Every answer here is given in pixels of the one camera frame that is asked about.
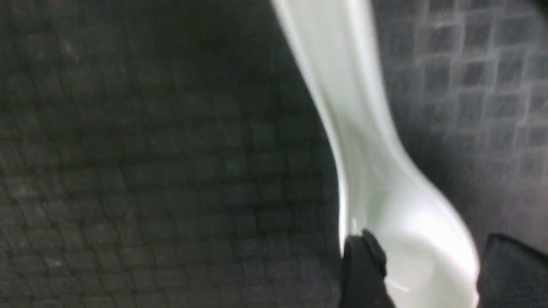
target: dark gray background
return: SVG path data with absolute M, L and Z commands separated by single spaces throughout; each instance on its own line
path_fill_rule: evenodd
M 333 160 L 266 1 L 0 6 L 1 308 L 336 306 Z M 548 250 L 540 11 L 375 12 L 411 156 L 480 248 Z

